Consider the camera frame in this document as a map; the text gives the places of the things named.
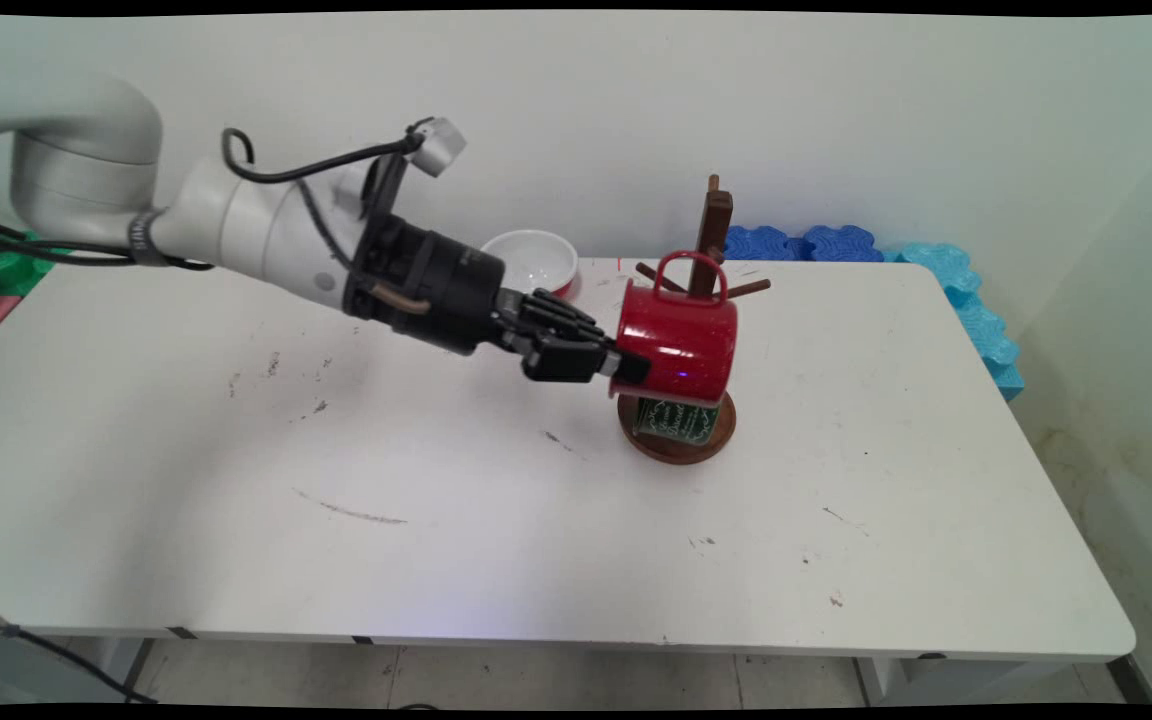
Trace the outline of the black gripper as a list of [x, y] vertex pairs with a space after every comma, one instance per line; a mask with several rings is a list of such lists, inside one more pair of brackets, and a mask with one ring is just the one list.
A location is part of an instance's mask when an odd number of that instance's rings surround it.
[[381, 323], [460, 356], [492, 344], [522, 353], [536, 382], [593, 382], [596, 376], [641, 386], [652, 361], [605, 341], [593, 316], [556, 293], [503, 290], [506, 265], [467, 243], [385, 214], [365, 225], [351, 260], [344, 313]]

